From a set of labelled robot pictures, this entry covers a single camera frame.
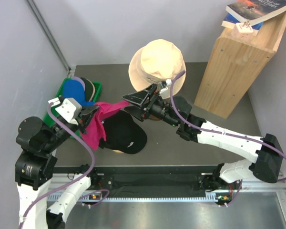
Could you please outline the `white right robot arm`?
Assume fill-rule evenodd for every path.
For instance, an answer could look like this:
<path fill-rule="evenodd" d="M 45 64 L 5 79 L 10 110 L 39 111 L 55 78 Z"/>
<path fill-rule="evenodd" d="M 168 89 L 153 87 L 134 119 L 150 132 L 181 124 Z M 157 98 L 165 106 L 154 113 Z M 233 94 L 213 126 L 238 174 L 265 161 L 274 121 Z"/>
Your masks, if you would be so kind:
<path fill-rule="evenodd" d="M 180 96 L 166 102 L 157 86 L 122 96 L 130 106 L 125 110 L 139 121 L 154 116 L 171 126 L 186 141 L 207 144 L 230 151 L 243 158 L 234 163 L 221 163 L 203 181 L 206 189 L 223 189 L 238 180 L 257 178 L 266 183 L 278 181 L 283 156 L 278 139 L 271 134 L 264 137 L 241 135 L 220 128 L 191 114 L 192 106 Z"/>

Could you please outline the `magenta baseball cap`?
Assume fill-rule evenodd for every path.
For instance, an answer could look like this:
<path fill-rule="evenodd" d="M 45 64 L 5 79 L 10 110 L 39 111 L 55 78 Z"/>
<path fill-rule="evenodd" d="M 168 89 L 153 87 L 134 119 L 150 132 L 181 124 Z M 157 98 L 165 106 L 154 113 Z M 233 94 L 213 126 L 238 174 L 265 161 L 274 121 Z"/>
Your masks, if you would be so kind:
<path fill-rule="evenodd" d="M 83 141 L 90 148 L 96 150 L 99 146 L 100 140 L 102 138 L 106 140 L 106 133 L 102 124 L 102 120 L 115 115 L 118 111 L 128 106 L 129 104 L 130 103 L 127 101 L 121 101 L 114 104 L 105 102 L 95 103 L 95 105 L 99 106 L 99 109 L 93 116 L 88 126 L 85 128 L 86 133 L 81 134 Z"/>

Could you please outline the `black baseball cap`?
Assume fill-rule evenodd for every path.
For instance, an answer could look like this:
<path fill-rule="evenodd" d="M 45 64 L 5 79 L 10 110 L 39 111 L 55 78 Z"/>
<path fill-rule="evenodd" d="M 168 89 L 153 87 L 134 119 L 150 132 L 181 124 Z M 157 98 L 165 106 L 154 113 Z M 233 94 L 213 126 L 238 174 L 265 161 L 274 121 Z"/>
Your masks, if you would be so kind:
<path fill-rule="evenodd" d="M 147 144 L 145 131 L 133 120 L 132 116 L 123 111 L 102 121 L 106 140 L 100 140 L 99 147 L 120 150 L 126 154 L 137 154 Z"/>

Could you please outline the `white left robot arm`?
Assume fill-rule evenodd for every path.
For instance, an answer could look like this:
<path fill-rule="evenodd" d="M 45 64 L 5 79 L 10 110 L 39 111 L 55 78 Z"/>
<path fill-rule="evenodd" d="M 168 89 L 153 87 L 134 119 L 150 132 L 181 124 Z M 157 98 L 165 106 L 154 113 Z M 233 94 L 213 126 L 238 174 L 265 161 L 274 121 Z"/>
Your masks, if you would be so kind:
<path fill-rule="evenodd" d="M 83 144 L 75 131 L 84 132 L 98 110 L 97 105 L 82 108 L 75 118 L 75 125 L 64 121 L 62 116 L 54 118 L 56 124 L 52 127 L 35 116 L 26 118 L 19 125 L 16 142 L 22 153 L 15 164 L 15 182 L 19 194 L 20 229 L 65 228 L 71 210 L 84 191 L 97 187 L 99 180 L 94 165 L 83 165 L 68 183 L 49 190 L 57 163 L 53 151 L 70 136 Z"/>

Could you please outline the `lavender baseball cap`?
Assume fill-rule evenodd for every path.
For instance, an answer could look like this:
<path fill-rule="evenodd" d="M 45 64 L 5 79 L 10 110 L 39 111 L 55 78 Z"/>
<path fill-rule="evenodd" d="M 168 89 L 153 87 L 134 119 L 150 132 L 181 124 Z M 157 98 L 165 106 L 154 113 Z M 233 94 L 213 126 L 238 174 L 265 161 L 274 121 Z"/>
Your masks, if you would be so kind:
<path fill-rule="evenodd" d="M 85 89 L 85 82 L 80 77 L 74 76 L 72 77 L 72 80 L 80 82 L 81 85 L 83 86 L 83 89 Z"/>

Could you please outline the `blue baseball cap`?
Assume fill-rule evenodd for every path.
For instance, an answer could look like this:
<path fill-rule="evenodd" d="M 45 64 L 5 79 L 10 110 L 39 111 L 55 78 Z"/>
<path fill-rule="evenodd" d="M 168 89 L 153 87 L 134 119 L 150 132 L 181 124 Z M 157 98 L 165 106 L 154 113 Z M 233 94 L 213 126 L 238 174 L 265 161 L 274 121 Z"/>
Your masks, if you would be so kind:
<path fill-rule="evenodd" d="M 74 98 L 82 107 L 93 106 L 95 104 L 94 101 L 85 101 L 85 92 L 83 86 L 80 82 L 72 79 L 64 82 L 62 96 L 63 98 Z"/>

